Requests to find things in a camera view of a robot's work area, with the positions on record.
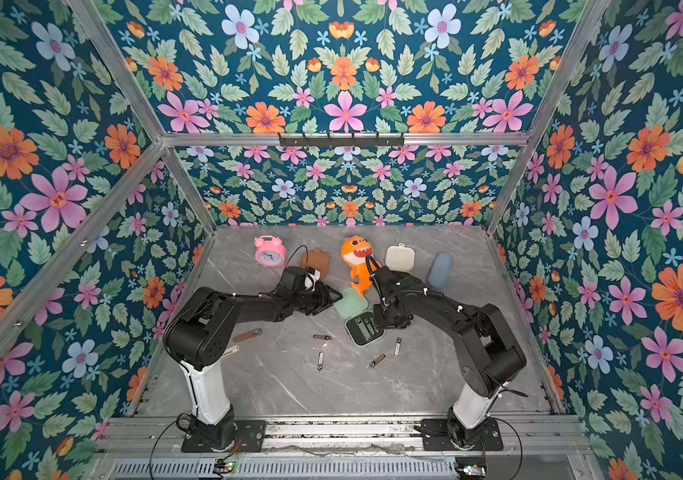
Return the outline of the brown nail file tool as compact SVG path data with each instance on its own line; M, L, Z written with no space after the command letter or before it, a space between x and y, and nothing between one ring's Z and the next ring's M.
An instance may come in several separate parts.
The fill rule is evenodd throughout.
M235 342L235 343L241 343L241 342L244 342L244 341L247 341L247 340L250 340L250 339L259 337L259 336L261 336L262 334L263 334L263 330L261 330L261 328L253 329L253 330L251 330L251 331L244 332L244 333L241 333L241 334L239 334L239 335L236 335L236 336L233 338L233 342Z

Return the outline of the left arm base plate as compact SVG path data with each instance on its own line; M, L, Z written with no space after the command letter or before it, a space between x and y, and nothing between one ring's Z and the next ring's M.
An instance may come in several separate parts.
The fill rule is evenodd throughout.
M258 453L266 439L267 422L261 420L226 420L217 425L197 419L183 441L183 453Z

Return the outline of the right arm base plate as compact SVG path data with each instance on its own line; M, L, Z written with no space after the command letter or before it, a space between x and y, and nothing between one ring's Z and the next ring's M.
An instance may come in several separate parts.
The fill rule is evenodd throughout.
M421 434L425 451L503 450L499 424L493 418L487 418L473 429L465 429L459 420L423 419L415 431Z

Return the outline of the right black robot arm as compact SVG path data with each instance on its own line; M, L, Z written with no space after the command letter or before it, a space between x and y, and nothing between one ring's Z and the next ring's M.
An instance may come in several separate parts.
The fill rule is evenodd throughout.
M527 365L509 322L493 304L463 304L409 273L377 268L371 284L379 295L373 306L377 327L402 330L421 319L453 341L465 385L447 414L447 438L459 449L470 448L481 439L499 394Z

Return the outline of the brown clipper case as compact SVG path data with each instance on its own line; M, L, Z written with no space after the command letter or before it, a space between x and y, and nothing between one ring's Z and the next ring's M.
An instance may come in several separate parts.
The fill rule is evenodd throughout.
M301 268L314 270L316 273L320 274L321 280L324 280L328 276L330 267L331 255L328 252L319 249L310 250L303 255L301 260Z

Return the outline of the green clipper case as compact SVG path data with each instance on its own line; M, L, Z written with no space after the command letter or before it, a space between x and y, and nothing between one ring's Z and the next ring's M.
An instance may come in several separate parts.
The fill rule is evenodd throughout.
M385 331L373 321L373 308L367 298L353 288L341 290L341 298L334 303L337 314L343 319L345 331L357 347L367 346L385 336Z

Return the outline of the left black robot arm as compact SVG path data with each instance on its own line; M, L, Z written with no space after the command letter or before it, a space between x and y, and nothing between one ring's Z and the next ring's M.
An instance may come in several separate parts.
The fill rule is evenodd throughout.
M281 322L296 312L317 315L341 299L341 292L322 282L256 295L198 289L164 334L165 350L182 368L193 402L189 418L179 420L179 430L185 432L182 451L219 453L239 443L222 366L238 324Z

